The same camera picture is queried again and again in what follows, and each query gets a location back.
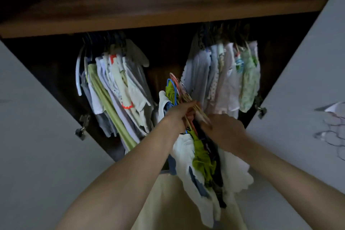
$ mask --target wardrobe door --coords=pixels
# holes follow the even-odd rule
[[[334,121],[316,109],[345,101],[344,1],[328,1],[263,102],[268,112],[262,119],[257,114],[247,127],[271,152],[343,193],[345,140],[330,138],[338,145],[333,146],[315,134],[329,130],[324,120]],[[343,106],[338,114],[345,117]],[[345,132],[342,127],[339,134]],[[254,184],[237,199],[248,229],[310,229],[270,183],[252,174]]]
[[[113,160],[0,42],[0,222],[53,229]]]

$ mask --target person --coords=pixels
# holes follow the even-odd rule
[[[140,144],[80,194],[57,230],[131,229],[195,103],[172,107]],[[207,136],[264,176],[312,229],[345,229],[344,194],[264,149],[240,121],[226,114],[209,118],[212,127],[201,124]]]

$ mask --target right arm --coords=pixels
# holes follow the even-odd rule
[[[210,115],[205,133],[265,177],[313,230],[345,229],[345,195],[285,162],[251,139],[243,124],[228,115]]]

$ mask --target wooden shelf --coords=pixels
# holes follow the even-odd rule
[[[0,24],[2,38],[321,10],[327,0],[42,0]]]

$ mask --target hand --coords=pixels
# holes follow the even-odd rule
[[[182,103],[177,106],[173,106],[169,109],[164,119],[169,120],[168,122],[172,125],[172,128],[176,128],[179,134],[186,131],[185,116],[193,112],[193,106],[196,101],[189,103]]]
[[[212,127],[202,122],[202,130],[221,149],[239,156],[241,149],[246,147],[250,141],[242,122],[226,114],[211,114],[208,117],[211,120]]]

